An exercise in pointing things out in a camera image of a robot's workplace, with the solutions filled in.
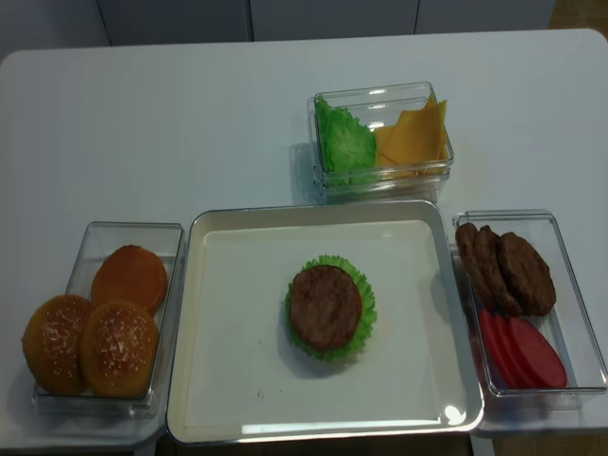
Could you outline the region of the middle red tomato slice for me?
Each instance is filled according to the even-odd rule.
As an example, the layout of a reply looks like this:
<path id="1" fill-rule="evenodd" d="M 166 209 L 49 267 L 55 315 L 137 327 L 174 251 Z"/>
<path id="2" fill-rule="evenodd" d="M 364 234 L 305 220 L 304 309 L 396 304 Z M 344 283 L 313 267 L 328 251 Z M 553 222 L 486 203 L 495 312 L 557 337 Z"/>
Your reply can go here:
<path id="1" fill-rule="evenodd" d="M 516 353 L 516 347 L 510 338 L 506 319 L 500 315 L 493 315 L 491 322 L 500 355 L 497 367 L 503 380 L 513 390 L 534 389 L 537 382 Z"/>

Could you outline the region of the clear bun container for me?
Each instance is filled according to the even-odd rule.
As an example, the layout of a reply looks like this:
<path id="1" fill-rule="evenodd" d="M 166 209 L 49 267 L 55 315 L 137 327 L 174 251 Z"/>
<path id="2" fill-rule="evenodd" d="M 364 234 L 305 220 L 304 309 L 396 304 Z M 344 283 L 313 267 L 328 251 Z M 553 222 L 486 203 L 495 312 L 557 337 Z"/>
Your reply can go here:
<path id="1" fill-rule="evenodd" d="M 94 221 L 86 227 L 66 291 L 91 297 L 94 276 L 116 250 L 136 245 L 158 256 L 167 274 L 167 291 L 154 321 L 160 332 L 154 352 L 151 378 L 140 397 L 103 397 L 88 390 L 81 395 L 55 395 L 34 386 L 32 402 L 40 412 L 87 416 L 149 417 L 166 403 L 161 394 L 169 384 L 177 327 L 181 310 L 181 289 L 185 265 L 185 234 L 177 223 Z"/>

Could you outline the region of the right brown patty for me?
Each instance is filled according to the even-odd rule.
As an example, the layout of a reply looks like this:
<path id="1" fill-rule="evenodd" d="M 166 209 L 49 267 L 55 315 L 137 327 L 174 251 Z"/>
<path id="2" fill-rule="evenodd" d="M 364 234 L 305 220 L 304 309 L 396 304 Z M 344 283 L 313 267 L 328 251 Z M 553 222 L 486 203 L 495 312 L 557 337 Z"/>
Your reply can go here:
<path id="1" fill-rule="evenodd" d="M 500 236 L 497 259 L 508 291 L 523 313 L 545 316 L 557 302 L 550 268 L 538 251 L 513 232 Z"/>

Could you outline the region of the clear lettuce cheese container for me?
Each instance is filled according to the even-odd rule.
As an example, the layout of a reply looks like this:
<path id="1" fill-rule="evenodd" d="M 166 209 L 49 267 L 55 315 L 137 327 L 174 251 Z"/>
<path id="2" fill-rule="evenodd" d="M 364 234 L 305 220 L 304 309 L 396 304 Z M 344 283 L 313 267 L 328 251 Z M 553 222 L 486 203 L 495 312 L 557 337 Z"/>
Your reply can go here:
<path id="1" fill-rule="evenodd" d="M 431 93 L 434 90 L 430 83 L 419 82 L 315 94 L 308 101 L 308 124 L 313 155 L 313 185 L 317 193 L 328 202 L 404 199 L 437 201 L 454 162 L 446 127 L 446 157 L 443 160 L 414 165 L 375 164 L 371 169 L 352 172 L 363 176 L 373 174 L 379 178 L 378 182 L 329 187 L 316 114 L 316 102 L 318 96 L 322 95 L 331 107 L 347 108 L 373 134 L 376 128 L 397 124 L 403 110 L 424 108 Z"/>

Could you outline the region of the sesame bun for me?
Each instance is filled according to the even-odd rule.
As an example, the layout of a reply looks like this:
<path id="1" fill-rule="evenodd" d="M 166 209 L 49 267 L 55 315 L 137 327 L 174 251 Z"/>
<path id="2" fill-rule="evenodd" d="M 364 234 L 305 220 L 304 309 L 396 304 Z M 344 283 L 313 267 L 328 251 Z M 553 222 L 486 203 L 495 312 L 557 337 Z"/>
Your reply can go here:
<path id="1" fill-rule="evenodd" d="M 80 342 L 93 306 L 76 294 L 60 294 L 42 304 L 22 336 L 28 368 L 37 384 L 53 395 L 79 395 L 86 389 L 80 369 Z"/>
<path id="2" fill-rule="evenodd" d="M 141 307 L 115 300 L 96 308 L 85 324 L 80 365 L 98 396 L 141 398 L 148 391 L 159 331 Z"/>

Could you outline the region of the front yellow cheese slice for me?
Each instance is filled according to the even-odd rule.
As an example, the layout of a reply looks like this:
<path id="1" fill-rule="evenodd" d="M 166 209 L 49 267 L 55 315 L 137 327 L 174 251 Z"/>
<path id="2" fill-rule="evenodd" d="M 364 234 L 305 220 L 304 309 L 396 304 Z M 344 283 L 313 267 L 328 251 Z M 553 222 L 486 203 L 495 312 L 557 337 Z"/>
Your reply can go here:
<path id="1" fill-rule="evenodd" d="M 376 128 L 378 166 L 414 165 L 446 157 L 445 122 L 431 109 L 403 110 L 397 124 Z"/>

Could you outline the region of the white metal tray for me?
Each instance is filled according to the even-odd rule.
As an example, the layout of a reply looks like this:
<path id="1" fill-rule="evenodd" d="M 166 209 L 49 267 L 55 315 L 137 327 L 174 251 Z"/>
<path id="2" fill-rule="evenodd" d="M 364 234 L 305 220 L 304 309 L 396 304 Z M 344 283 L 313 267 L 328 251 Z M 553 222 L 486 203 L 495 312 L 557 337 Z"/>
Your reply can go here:
<path id="1" fill-rule="evenodd" d="M 369 282 L 342 363 L 301 350 L 288 287 L 322 255 Z M 427 201 L 209 211 L 192 225 L 167 426 L 183 444 L 468 432 L 477 379 L 443 218 Z"/>

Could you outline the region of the plain bottom bun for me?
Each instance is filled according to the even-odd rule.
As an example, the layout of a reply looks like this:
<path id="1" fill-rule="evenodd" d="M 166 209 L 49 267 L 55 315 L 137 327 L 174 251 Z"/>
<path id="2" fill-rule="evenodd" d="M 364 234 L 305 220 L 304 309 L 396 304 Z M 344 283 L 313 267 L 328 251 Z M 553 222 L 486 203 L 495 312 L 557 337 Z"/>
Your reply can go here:
<path id="1" fill-rule="evenodd" d="M 125 245 L 102 264 L 91 285 L 91 302 L 99 307 L 121 300 L 154 315 L 168 288 L 167 272 L 159 256 L 137 245 Z"/>

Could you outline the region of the left brown patty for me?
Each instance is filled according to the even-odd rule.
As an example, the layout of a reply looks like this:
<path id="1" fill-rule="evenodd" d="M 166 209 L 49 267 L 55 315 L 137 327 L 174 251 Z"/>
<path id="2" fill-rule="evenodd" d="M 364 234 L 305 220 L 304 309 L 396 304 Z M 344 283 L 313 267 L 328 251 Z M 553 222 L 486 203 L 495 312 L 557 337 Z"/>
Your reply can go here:
<path id="1" fill-rule="evenodd" d="M 484 307 L 490 311 L 494 311 L 496 309 L 496 301 L 485 281 L 476 255 L 475 240 L 477 234 L 478 229 L 472 223 L 467 222 L 457 228 L 455 240 L 471 287 Z"/>

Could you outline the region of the middle brown patty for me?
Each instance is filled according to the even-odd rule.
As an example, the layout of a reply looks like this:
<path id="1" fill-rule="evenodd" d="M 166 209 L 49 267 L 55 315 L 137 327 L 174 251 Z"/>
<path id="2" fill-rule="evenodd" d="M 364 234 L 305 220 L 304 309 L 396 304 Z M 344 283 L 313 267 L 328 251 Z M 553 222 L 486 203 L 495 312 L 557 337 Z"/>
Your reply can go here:
<path id="1" fill-rule="evenodd" d="M 523 308 L 504 281 L 497 258 L 498 240 L 498 235 L 488 225 L 483 226 L 475 239 L 476 256 L 496 307 L 509 317 L 517 317 L 523 313 Z"/>

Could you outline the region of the right red tomato slice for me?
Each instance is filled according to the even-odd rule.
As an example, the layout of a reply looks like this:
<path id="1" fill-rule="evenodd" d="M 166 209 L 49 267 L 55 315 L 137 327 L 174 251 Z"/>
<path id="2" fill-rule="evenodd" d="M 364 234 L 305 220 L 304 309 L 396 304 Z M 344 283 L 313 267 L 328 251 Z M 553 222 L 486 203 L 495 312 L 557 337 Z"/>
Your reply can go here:
<path id="1" fill-rule="evenodd" d="M 565 389 L 568 385 L 565 367 L 544 336 L 521 318 L 510 318 L 507 327 L 524 371 L 538 388 Z"/>

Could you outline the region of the clear patty tomato container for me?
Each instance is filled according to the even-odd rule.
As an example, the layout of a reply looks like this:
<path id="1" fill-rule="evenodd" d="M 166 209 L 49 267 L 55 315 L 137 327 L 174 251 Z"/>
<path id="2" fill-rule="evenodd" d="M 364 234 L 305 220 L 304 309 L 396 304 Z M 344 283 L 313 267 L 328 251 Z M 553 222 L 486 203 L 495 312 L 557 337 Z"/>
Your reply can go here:
<path id="1" fill-rule="evenodd" d="M 470 222 L 479 230 L 488 225 L 498 235 L 513 232 L 525 238 L 550 268 L 557 302 L 545 316 L 522 314 L 509 317 L 500 308 L 488 310 L 492 316 L 508 320 L 521 318 L 531 323 L 560 357 L 567 374 L 565 389 L 511 389 L 493 363 L 482 333 L 479 312 L 484 305 L 475 294 L 461 262 L 457 244 L 453 250 L 459 291 L 465 305 L 476 370 L 484 389 L 485 409 L 497 410 L 501 417 L 543 418 L 553 409 L 575 409 L 593 396 L 607 391 L 607 370 L 588 313 L 580 294 L 561 232 L 547 210 L 467 211 L 456 215 L 457 228 Z"/>

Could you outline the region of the left red tomato slice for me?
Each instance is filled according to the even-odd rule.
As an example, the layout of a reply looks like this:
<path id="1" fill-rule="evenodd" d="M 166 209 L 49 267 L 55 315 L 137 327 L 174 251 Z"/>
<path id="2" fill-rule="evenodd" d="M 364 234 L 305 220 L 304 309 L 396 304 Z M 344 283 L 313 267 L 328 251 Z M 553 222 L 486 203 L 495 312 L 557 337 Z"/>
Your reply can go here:
<path id="1" fill-rule="evenodd" d="M 504 361 L 502 349 L 499 346 L 499 339 L 497 338 L 498 334 L 495 332 L 493 316 L 486 308 L 482 308 L 479 312 L 479 318 L 484 340 L 489 349 L 493 363 L 506 385 L 509 388 L 514 388 L 516 382 L 509 371 L 507 363 Z"/>

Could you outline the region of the green lettuce in container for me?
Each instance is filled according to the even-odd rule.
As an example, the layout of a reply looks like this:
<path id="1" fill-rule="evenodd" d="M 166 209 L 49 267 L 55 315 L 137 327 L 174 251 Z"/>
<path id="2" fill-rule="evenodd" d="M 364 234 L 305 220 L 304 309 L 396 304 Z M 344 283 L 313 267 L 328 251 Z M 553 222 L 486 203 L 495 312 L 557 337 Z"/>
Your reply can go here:
<path id="1" fill-rule="evenodd" d="M 331 107 L 322 95 L 316 102 L 320 140 L 329 187 L 376 183 L 379 178 L 357 169 L 376 164 L 376 141 L 372 132 L 359 123 L 345 107 Z"/>

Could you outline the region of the green lettuce on burger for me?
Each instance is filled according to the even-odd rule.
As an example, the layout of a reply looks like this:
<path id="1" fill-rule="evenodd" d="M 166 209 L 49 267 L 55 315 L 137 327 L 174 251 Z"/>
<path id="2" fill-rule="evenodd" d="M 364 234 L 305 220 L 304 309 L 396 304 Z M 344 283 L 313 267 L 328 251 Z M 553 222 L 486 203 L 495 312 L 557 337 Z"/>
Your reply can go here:
<path id="1" fill-rule="evenodd" d="M 299 349 L 303 350 L 307 355 L 323 362 L 350 363 L 355 357 L 355 355 L 365 348 L 367 340 L 371 337 L 373 324 L 377 320 L 377 311 L 375 309 L 375 296 L 372 287 L 369 284 L 367 277 L 362 272 L 360 272 L 350 261 L 343 258 L 342 256 L 319 256 L 305 263 L 305 265 L 298 273 L 316 265 L 337 266 L 346 271 L 355 283 L 362 297 L 362 314 L 355 335 L 351 342 L 345 348 L 337 351 L 329 351 L 322 353 L 306 346 L 295 335 L 294 330 L 291 328 L 291 325 L 289 323 L 289 317 L 287 315 L 289 309 L 288 299 L 290 298 L 291 294 L 292 284 L 294 280 L 293 278 L 288 285 L 288 292 L 284 299 L 285 326 L 289 335 L 290 342 L 293 343 Z"/>

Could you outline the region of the red tomato slice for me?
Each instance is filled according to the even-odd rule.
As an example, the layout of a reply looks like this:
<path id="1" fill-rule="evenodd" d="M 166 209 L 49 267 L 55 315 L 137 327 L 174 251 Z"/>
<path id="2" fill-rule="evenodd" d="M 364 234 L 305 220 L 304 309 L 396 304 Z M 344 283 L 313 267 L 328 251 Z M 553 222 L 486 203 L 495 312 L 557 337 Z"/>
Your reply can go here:
<path id="1" fill-rule="evenodd" d="M 510 318 L 507 327 L 524 371 L 538 388 L 565 389 L 568 385 L 565 367 L 544 336 L 521 318 Z"/>
<path id="2" fill-rule="evenodd" d="M 516 382 L 509 371 L 507 363 L 504 361 L 502 349 L 499 346 L 499 339 L 497 338 L 498 334 L 495 332 L 493 316 L 486 308 L 482 308 L 479 312 L 479 318 L 484 340 L 489 349 L 493 363 L 506 385 L 509 388 L 514 388 Z"/>
<path id="3" fill-rule="evenodd" d="M 534 389 L 537 382 L 516 353 L 516 347 L 510 338 L 506 319 L 500 315 L 493 315 L 491 322 L 500 355 L 497 367 L 503 380 L 513 390 Z"/>

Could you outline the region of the yellow cheese slice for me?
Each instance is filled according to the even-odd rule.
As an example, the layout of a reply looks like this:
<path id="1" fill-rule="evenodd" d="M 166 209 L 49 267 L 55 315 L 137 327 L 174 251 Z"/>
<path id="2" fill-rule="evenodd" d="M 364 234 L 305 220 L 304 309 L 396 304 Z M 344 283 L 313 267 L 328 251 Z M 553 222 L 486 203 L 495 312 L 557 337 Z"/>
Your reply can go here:
<path id="1" fill-rule="evenodd" d="M 431 93 L 428 97 L 425 109 L 431 109 L 433 112 L 436 112 L 443 123 L 447 114 L 447 100 L 438 101 L 436 95 Z"/>
<path id="2" fill-rule="evenodd" d="M 431 109 L 403 110 L 397 124 L 376 128 L 378 166 L 414 165 L 446 157 L 445 122 Z"/>

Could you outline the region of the back yellow cheese slice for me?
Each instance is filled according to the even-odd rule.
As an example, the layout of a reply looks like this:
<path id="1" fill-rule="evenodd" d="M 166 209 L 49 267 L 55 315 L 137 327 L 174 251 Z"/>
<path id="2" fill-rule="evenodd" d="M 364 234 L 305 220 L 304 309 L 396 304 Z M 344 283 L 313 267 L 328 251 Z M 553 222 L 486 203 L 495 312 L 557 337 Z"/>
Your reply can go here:
<path id="1" fill-rule="evenodd" d="M 431 93 L 428 97 L 425 109 L 431 109 L 433 112 L 436 112 L 443 123 L 447 114 L 447 100 L 438 101 L 436 95 Z"/>

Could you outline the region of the brown patty on burger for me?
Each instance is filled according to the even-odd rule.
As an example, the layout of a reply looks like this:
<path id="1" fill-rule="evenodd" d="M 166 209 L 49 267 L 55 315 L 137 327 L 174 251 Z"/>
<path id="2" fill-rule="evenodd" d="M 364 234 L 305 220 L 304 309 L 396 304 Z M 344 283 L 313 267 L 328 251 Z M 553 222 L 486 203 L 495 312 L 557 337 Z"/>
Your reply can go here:
<path id="1" fill-rule="evenodd" d="M 322 353 L 345 348 L 362 314 L 362 297 L 351 276 L 331 265 L 316 265 L 298 273 L 288 304 L 295 335 Z"/>

